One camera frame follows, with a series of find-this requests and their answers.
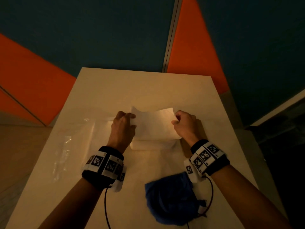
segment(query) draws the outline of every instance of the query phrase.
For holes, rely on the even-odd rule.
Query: orange panel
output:
[[[6,95],[1,89],[0,89],[0,103],[1,103],[0,111],[42,125],[42,123],[36,120],[31,114],[29,114],[15,100],[13,100],[11,97]]]
[[[168,73],[211,76],[219,94],[229,90],[196,0],[183,0]]]
[[[0,48],[0,85],[46,125],[50,124],[76,78],[2,34]]]

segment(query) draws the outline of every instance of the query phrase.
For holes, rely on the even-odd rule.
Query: left hand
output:
[[[111,134],[107,146],[124,153],[135,135],[136,125],[130,125],[130,118],[135,114],[119,111],[111,125]]]

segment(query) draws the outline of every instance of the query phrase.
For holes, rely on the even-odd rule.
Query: hand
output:
[[[176,117],[179,121],[171,122],[173,128],[191,147],[202,139],[196,124],[196,116],[179,110],[176,112]]]
[[[111,134],[107,146],[124,153],[135,135],[136,125],[130,125],[130,118],[135,114],[119,111],[111,125]]]

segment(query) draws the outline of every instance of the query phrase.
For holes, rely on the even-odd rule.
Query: white table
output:
[[[119,110],[128,111],[131,105],[141,111],[173,107],[196,115],[208,139],[224,150],[231,164],[256,186],[211,77],[82,68],[6,228],[37,228],[80,179],[90,141],[88,135],[79,136],[78,146],[73,147],[66,161],[67,171],[58,181],[53,181],[58,135],[69,123],[114,116]],[[105,141],[107,138],[101,138],[101,143]],[[108,191],[107,194],[111,227],[180,228],[156,222],[146,205],[144,190],[147,182],[184,171],[185,157],[180,145],[166,153],[128,149],[124,156],[128,169],[123,188],[119,193]],[[190,222],[190,228],[243,228],[216,185],[214,189],[207,218],[195,219]],[[194,192],[198,199],[209,200],[209,182],[197,184]],[[103,204],[104,194],[86,228],[107,228]]]

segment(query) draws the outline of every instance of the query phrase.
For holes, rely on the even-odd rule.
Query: dark teal wall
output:
[[[0,0],[0,33],[74,77],[82,66],[161,72],[173,5],[174,0]]]
[[[305,0],[197,0],[249,125],[305,88]]]

